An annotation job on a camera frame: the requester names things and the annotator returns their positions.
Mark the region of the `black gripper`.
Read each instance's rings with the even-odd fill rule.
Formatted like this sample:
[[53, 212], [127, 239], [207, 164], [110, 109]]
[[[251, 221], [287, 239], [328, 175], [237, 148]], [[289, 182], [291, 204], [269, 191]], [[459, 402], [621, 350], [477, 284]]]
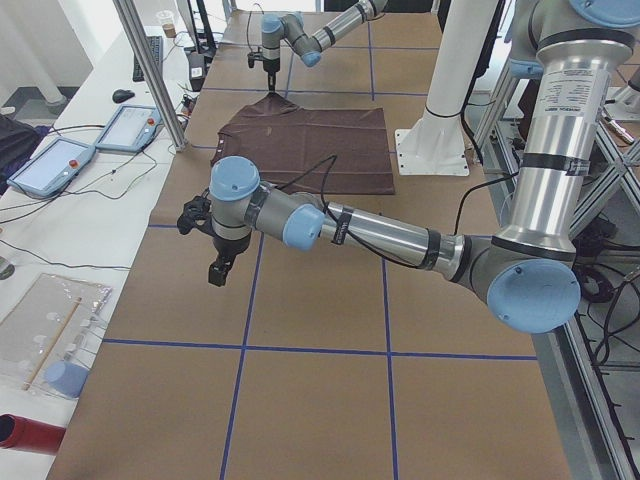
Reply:
[[268, 90], [270, 93], [275, 93], [276, 74], [280, 71], [280, 59], [264, 59], [263, 69], [267, 73]]
[[209, 266], [208, 282], [214, 286], [225, 286], [235, 258], [250, 246], [250, 235], [235, 240], [214, 236], [213, 245], [218, 254]]

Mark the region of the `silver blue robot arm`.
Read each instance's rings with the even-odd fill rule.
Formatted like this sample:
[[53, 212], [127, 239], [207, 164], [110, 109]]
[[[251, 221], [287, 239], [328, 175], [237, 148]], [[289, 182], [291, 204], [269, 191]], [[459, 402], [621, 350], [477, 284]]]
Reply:
[[[381, 13], [386, 1], [359, 1], [313, 35], [304, 31], [298, 14], [266, 14], [262, 45], [249, 52], [248, 63], [253, 68], [263, 62], [269, 94], [219, 132], [221, 139], [231, 135], [230, 145], [243, 156], [229, 156], [236, 150], [229, 150], [227, 141], [212, 163], [213, 203], [205, 207], [205, 226], [218, 258], [209, 282], [225, 285], [254, 231], [301, 251], [322, 238], [336, 245], [332, 248], [357, 246], [409, 271], [438, 272], [515, 331], [535, 335], [566, 324], [581, 295], [570, 269], [575, 257], [570, 220], [589, 170], [610, 74], [632, 55], [639, 33], [639, 1], [617, 2], [516, 3], [511, 66], [533, 67], [541, 86], [516, 172], [511, 217], [491, 237], [460, 233], [465, 196], [449, 234], [328, 202], [326, 193], [378, 188], [373, 167], [380, 162], [372, 155], [378, 136], [366, 130], [365, 120], [380, 112], [307, 111], [274, 93], [281, 43], [312, 68], [348, 31]], [[452, 195], [445, 194], [445, 186], [457, 187], [457, 179], [469, 174], [461, 125], [499, 4], [452, 1], [423, 115], [412, 129], [396, 131], [397, 173], [433, 177], [427, 186], [436, 186], [411, 197], [418, 202], [413, 206], [430, 212], [420, 219], [444, 218], [434, 212]], [[386, 158], [380, 161], [388, 163]], [[380, 175], [386, 181], [391, 173], [384, 168]]]
[[248, 55], [250, 68], [261, 61], [267, 73], [268, 91], [276, 91], [276, 77], [280, 71], [280, 48], [284, 41], [299, 56], [303, 64], [314, 67], [322, 53], [361, 24], [370, 22], [383, 13], [387, 1], [361, 0], [339, 14], [314, 34], [304, 30], [304, 21], [298, 13], [265, 14], [261, 20], [261, 47]]

